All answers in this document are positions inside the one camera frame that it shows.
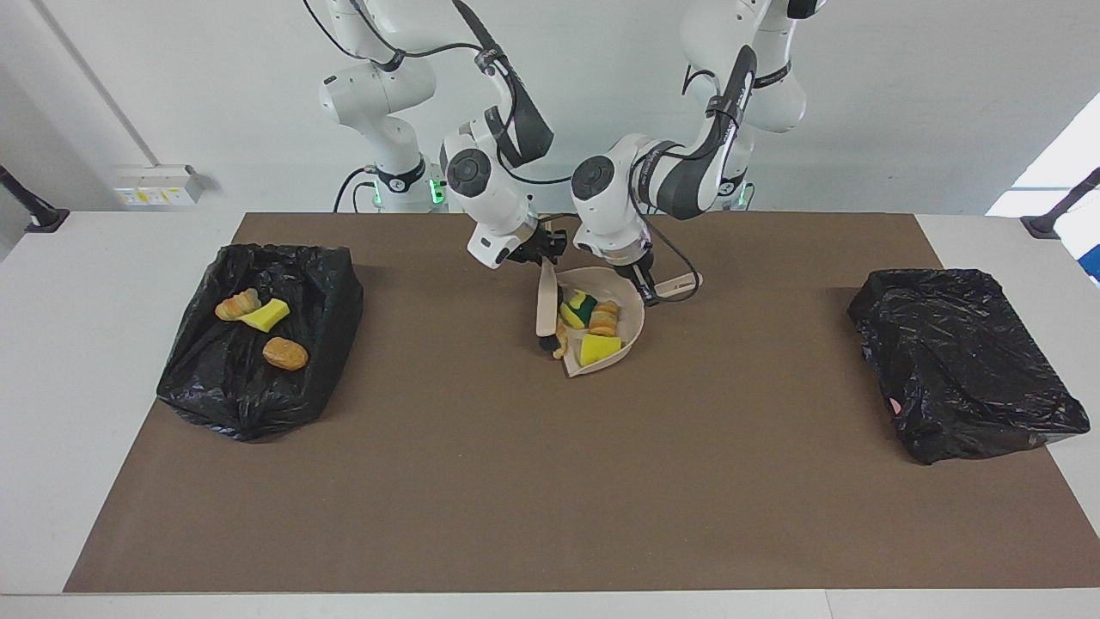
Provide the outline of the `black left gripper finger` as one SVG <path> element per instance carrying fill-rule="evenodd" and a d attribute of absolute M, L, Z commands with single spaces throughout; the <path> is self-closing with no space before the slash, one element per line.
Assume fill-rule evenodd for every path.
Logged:
<path fill-rule="evenodd" d="M 647 264 L 632 263 L 630 275 L 632 275 L 632 284 L 644 299 L 645 306 L 651 307 L 661 302 L 662 297 L 657 294 L 657 285 Z"/>

